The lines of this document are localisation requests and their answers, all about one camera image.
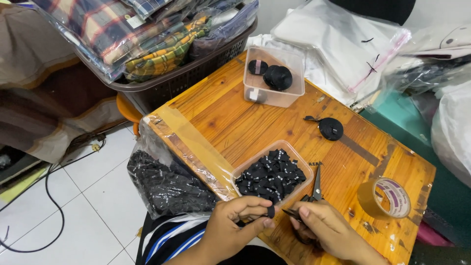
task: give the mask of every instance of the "clear plastic container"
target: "clear plastic container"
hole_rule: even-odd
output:
[[[262,60],[268,66],[285,66],[291,71],[293,83],[290,88],[280,92],[270,90],[270,87],[263,81],[262,75],[252,75],[248,72],[248,64],[252,60]],[[304,95],[304,69],[302,58],[292,52],[250,46],[247,50],[244,72],[244,99],[247,101],[283,107],[289,107],[298,97]]]
[[[234,189],[237,191],[237,194],[239,194],[239,196],[242,196],[242,194],[239,192],[239,189],[236,186],[236,183],[235,183],[236,179],[240,178],[240,176],[242,175],[242,172],[246,170],[247,168],[249,168],[250,165],[257,162],[261,157],[267,156],[270,151],[274,151],[276,149],[285,150],[286,153],[290,156],[291,161],[297,160],[298,168],[302,170],[306,176],[306,180],[303,183],[298,184],[298,186],[294,188],[291,194],[289,194],[283,200],[279,201],[276,205],[279,207],[283,206],[286,202],[292,200],[301,190],[303,190],[304,188],[309,186],[309,184],[311,184],[312,180],[314,179],[314,173],[312,172],[312,169],[309,167],[306,161],[304,161],[304,159],[302,159],[301,156],[299,156],[298,152],[294,150],[293,146],[291,146],[290,143],[284,140],[279,140],[272,143],[271,145],[263,149],[260,153],[250,158],[249,160],[245,161],[242,165],[240,165],[238,168],[236,168],[232,172],[231,184],[234,187]]]

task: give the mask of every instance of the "wooden tabletop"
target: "wooden tabletop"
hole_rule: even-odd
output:
[[[244,100],[244,52],[197,85],[169,101],[164,108],[177,109],[219,152],[232,168],[277,140],[288,141],[308,163],[322,161],[321,188],[350,225],[393,265],[409,262],[418,225],[427,207],[435,167],[410,149],[306,81],[306,94],[289,108]],[[148,124],[197,175],[208,181],[208,168],[153,112]],[[327,141],[317,124],[305,116],[332,117],[344,126],[340,141]],[[358,203],[357,189],[372,177],[388,177],[407,191],[411,212],[407,218],[381,221],[368,216]],[[230,184],[218,183],[219,187]],[[311,194],[313,183],[284,208]],[[347,264],[347,262],[299,243],[288,216],[278,213],[275,229],[259,237],[291,264]]]

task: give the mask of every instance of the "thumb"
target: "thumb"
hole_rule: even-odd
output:
[[[314,232],[319,238],[328,238],[329,233],[332,231],[317,215],[305,206],[299,208],[299,214],[304,224]]]
[[[275,223],[268,217],[260,217],[239,231],[238,240],[245,246],[267,227],[273,228]]]

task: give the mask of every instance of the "brown cloth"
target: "brown cloth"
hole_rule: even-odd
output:
[[[77,136],[123,120],[116,91],[36,11],[0,4],[0,144],[55,163]]]

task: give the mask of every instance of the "hand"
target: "hand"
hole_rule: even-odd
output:
[[[226,260],[241,251],[252,239],[267,227],[275,227],[268,217],[267,207],[272,202],[255,196],[242,196],[231,201],[219,201],[209,218],[199,249],[213,258],[212,264]],[[240,229],[239,220],[255,220]]]
[[[305,223],[290,217],[293,227],[301,236],[319,239],[322,248],[332,256],[360,265],[386,264],[384,258],[327,201],[299,201],[292,208],[299,210]]]

